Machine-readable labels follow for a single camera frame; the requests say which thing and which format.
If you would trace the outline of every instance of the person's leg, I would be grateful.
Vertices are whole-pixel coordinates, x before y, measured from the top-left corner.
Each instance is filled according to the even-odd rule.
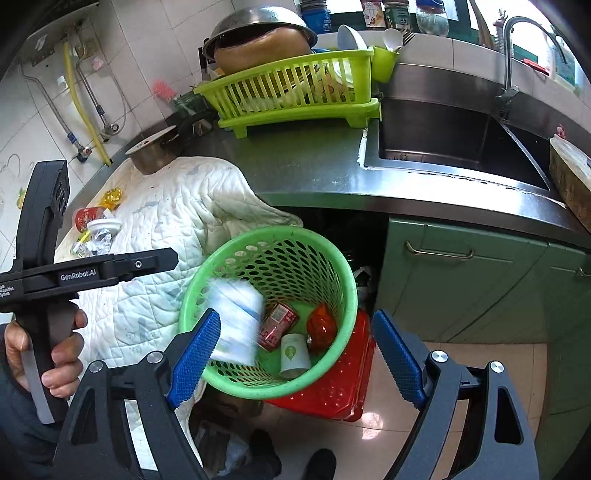
[[[252,462],[214,480],[272,480],[281,473],[281,460],[275,453],[269,434],[255,430],[251,436]]]
[[[304,480],[333,480],[336,472],[336,457],[331,450],[318,450],[308,462]]]

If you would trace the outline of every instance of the red plastic stool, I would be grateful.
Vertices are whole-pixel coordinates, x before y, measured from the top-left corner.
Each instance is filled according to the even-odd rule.
[[[332,368],[304,390],[267,402],[314,417],[357,421],[363,414],[374,350],[369,315],[358,310],[349,343]]]

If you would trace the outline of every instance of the stainless steel countertop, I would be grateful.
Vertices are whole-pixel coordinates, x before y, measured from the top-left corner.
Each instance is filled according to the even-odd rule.
[[[378,121],[372,121],[370,138]],[[561,202],[445,174],[365,167],[377,155],[368,130],[323,120],[249,129],[238,140],[215,129],[184,155],[224,158],[250,187],[276,207],[327,207],[460,222],[547,239],[591,251],[591,235]]]

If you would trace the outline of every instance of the green logo on cup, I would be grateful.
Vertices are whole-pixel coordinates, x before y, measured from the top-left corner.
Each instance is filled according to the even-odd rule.
[[[287,347],[285,349],[285,356],[291,360],[293,360],[293,358],[296,356],[297,350],[296,347],[294,347],[293,345],[290,345],[289,347]]]

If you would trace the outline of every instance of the paper cup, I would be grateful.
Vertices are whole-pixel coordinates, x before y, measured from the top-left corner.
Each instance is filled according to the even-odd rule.
[[[290,333],[281,339],[280,375],[289,380],[299,377],[311,368],[310,355],[306,347],[306,337],[300,333]]]

